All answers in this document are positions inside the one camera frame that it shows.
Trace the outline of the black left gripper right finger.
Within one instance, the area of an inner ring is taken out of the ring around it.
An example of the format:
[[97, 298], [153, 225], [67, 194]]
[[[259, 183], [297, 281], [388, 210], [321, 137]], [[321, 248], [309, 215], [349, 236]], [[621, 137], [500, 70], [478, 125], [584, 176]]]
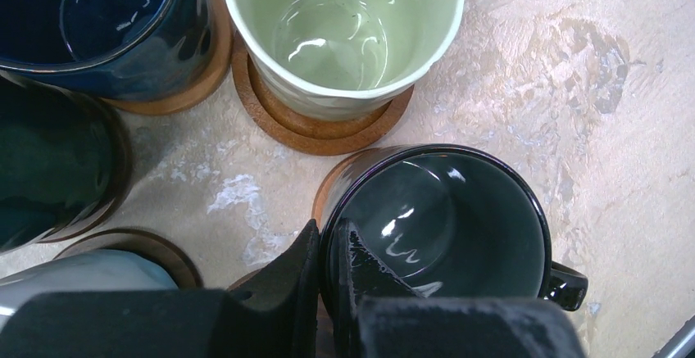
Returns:
[[582, 357], [561, 310], [578, 310], [587, 278], [551, 268], [540, 299], [415, 295], [342, 219], [331, 237], [331, 318], [339, 357]]

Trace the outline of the light green mug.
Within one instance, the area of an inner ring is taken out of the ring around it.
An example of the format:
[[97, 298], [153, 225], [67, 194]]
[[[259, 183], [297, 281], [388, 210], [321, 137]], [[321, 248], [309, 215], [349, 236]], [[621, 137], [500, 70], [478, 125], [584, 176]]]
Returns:
[[465, 0], [225, 0], [261, 80], [318, 120], [361, 118], [439, 61]]

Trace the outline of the navy blue mug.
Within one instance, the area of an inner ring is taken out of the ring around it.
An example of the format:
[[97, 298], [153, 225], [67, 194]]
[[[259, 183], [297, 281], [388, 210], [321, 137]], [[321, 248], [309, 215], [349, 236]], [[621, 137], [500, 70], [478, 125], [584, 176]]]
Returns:
[[214, 33], [210, 0], [1, 0], [1, 69], [153, 102], [205, 70]]

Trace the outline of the dark green mug back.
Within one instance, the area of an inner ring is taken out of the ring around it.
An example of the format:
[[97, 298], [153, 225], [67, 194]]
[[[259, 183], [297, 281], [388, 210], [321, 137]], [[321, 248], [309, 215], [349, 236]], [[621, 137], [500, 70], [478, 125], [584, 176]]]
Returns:
[[2, 252], [91, 213], [111, 181], [113, 145], [92, 98], [2, 79]]

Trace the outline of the glossy brown ringed coaster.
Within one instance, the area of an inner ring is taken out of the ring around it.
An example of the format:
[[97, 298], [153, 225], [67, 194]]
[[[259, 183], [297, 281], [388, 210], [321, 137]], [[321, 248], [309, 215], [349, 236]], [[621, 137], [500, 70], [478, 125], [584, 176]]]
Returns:
[[234, 33], [231, 72], [247, 114], [270, 137], [299, 152], [338, 156], [360, 151], [388, 134], [404, 115], [413, 87], [368, 116], [326, 121], [303, 116], [285, 106], [266, 87], [239, 32]]
[[238, 280], [235, 281], [232, 285], [230, 285], [230, 286], [227, 288], [227, 291], [228, 291], [228, 292], [231, 292], [231, 291], [235, 290], [236, 288], [242, 286], [242, 285], [245, 284], [248, 280], [252, 279], [252, 278], [253, 278], [256, 274], [258, 274], [260, 271], [261, 271], [261, 269], [254, 270], [253, 272], [250, 272], [250, 273], [244, 275], [242, 278], [238, 279]]

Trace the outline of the white mug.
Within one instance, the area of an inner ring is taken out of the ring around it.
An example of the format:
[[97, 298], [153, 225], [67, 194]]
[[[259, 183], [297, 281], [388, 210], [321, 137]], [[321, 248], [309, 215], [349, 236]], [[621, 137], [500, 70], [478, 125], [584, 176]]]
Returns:
[[98, 249], [36, 265], [1, 279], [1, 325], [41, 293], [176, 289], [158, 264], [132, 252]]

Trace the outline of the dark green mug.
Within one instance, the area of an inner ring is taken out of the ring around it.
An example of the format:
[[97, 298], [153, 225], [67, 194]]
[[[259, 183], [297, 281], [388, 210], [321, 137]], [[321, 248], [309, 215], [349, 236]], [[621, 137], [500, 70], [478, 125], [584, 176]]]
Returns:
[[376, 148], [335, 179], [320, 233], [327, 309], [331, 237], [342, 219], [418, 297], [542, 298], [561, 265], [530, 186], [495, 156], [462, 145]]
[[91, 213], [111, 181], [113, 145], [92, 98], [2, 79], [2, 252]]

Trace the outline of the dark green mug front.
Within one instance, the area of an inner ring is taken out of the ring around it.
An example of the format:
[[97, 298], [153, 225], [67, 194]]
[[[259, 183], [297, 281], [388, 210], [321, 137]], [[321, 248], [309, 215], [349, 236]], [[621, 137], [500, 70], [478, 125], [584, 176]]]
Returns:
[[561, 265], [530, 186], [495, 156], [462, 145], [376, 148], [335, 179], [320, 233], [327, 309], [331, 237], [342, 219], [418, 297], [542, 298]]

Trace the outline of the glossy brown ringed coaster front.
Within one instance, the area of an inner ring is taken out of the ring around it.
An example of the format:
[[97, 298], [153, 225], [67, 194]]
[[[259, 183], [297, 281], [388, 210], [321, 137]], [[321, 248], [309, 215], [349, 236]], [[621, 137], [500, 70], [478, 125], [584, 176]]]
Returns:
[[232, 285], [230, 285], [230, 286], [227, 288], [227, 291], [228, 291], [228, 292], [231, 292], [231, 291], [235, 290], [236, 288], [242, 286], [242, 285], [245, 284], [248, 280], [252, 279], [252, 278], [253, 278], [256, 274], [258, 274], [260, 271], [261, 271], [261, 269], [254, 270], [253, 272], [250, 272], [250, 273], [244, 275], [242, 278], [238, 279], [238, 280], [235, 281]]

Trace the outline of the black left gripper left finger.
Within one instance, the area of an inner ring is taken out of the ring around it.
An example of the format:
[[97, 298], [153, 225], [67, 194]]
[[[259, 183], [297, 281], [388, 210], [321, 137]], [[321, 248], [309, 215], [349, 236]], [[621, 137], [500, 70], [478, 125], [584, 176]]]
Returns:
[[4, 357], [313, 357], [319, 233], [242, 286], [45, 292], [1, 325]]

